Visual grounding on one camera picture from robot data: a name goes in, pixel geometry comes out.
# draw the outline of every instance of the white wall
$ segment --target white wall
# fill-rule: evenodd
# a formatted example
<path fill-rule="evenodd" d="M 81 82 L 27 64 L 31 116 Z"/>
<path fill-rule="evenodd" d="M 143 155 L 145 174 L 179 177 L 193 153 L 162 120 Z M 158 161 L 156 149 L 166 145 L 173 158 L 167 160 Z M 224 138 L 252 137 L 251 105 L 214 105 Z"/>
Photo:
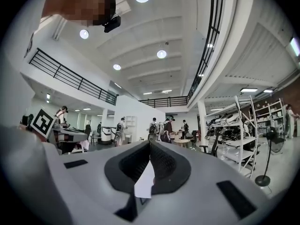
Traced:
<path fill-rule="evenodd" d="M 118 124 L 124 116 L 137 117 L 136 132 L 133 134 L 132 142 L 138 141 L 140 137 L 145 140 L 148 138 L 149 133 L 147 129 L 154 117 L 157 119 L 157 122 L 165 121 L 164 112 L 127 96 L 119 96 L 116 103 L 114 125 Z"/>
<path fill-rule="evenodd" d="M 179 112 L 177 115 L 174 115 L 175 121 L 172 122 L 173 131 L 178 131 L 183 126 L 183 120 L 188 124 L 188 130 L 192 133 L 193 130 L 198 130 L 198 112 Z"/>

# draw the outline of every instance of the floor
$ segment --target floor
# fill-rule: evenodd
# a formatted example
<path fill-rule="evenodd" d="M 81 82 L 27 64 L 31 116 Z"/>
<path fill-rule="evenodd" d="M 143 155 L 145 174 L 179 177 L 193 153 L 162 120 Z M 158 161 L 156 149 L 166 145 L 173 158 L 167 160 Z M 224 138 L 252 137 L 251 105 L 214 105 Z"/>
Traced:
<path fill-rule="evenodd" d="M 259 154 L 256 157 L 255 171 L 252 174 L 251 180 L 255 182 L 255 178 L 259 175 L 263 175 L 268 158 L 268 145 L 265 138 L 259 138 L 261 146 L 258 148 Z M 201 151 L 198 147 L 201 142 L 196 143 L 196 151 Z M 192 143 L 188 144 L 189 149 L 192 147 Z M 95 144 L 90 145 L 89 152 L 109 149 L 114 147 L 111 145 Z M 269 168 L 267 170 L 267 176 L 270 177 L 271 182 L 269 186 L 262 187 L 262 191 L 269 197 L 273 197 L 279 192 L 289 188 L 298 168 L 300 165 L 300 137 L 293 139 L 287 139 L 284 143 L 282 150 L 276 154 L 271 154 Z"/>

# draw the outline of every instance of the equipment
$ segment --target equipment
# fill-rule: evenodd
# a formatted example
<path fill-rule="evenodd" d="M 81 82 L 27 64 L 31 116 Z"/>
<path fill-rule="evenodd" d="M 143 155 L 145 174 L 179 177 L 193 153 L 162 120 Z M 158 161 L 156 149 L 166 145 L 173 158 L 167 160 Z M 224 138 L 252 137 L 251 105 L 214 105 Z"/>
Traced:
<path fill-rule="evenodd" d="M 135 142 L 59 156 L 55 146 L 31 133 L 0 126 L 0 136 L 9 144 L 0 146 L 3 173 L 20 204 L 40 223 L 240 224 L 268 206 L 259 187 L 220 159 L 168 143 Z M 155 185 L 151 201 L 145 202 L 133 190 L 149 161 Z"/>
<path fill-rule="evenodd" d="M 111 141 L 111 128 L 110 127 L 101 127 L 101 144 L 109 145 L 112 144 Z"/>

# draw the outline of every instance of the standing fan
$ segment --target standing fan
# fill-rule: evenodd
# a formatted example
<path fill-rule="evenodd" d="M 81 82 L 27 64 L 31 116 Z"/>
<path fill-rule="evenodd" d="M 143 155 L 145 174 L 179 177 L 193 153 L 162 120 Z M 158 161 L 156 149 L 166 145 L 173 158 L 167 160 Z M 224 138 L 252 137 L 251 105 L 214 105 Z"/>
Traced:
<path fill-rule="evenodd" d="M 264 175 L 260 175 L 257 178 L 255 178 L 255 183 L 261 187 L 265 187 L 271 182 L 270 177 L 266 176 L 270 161 L 271 150 L 280 151 L 285 142 L 284 138 L 278 137 L 278 133 L 276 132 L 276 129 L 274 127 L 269 128 L 269 132 L 267 132 L 266 138 L 268 140 L 268 145 L 270 146 L 266 170 L 264 172 Z"/>

